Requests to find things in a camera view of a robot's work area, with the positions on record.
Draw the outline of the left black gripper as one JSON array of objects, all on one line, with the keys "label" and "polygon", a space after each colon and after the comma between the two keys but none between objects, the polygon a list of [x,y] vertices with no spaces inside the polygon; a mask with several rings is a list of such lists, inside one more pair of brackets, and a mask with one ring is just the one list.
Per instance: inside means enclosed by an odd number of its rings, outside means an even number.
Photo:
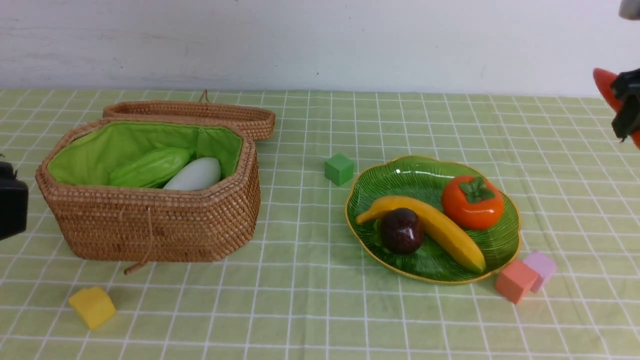
[{"label": "left black gripper", "polygon": [[11,163],[0,162],[0,239],[26,231],[28,222],[29,186],[18,179]]}]

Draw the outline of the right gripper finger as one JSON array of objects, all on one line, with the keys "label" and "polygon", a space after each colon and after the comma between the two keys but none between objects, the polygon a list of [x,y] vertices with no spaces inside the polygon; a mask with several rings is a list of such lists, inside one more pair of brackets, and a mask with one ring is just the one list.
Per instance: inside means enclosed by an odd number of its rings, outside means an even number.
[{"label": "right gripper finger", "polygon": [[640,127],[640,70],[623,71],[610,85],[612,94],[621,105],[615,111],[612,129],[622,142],[638,132]]}]

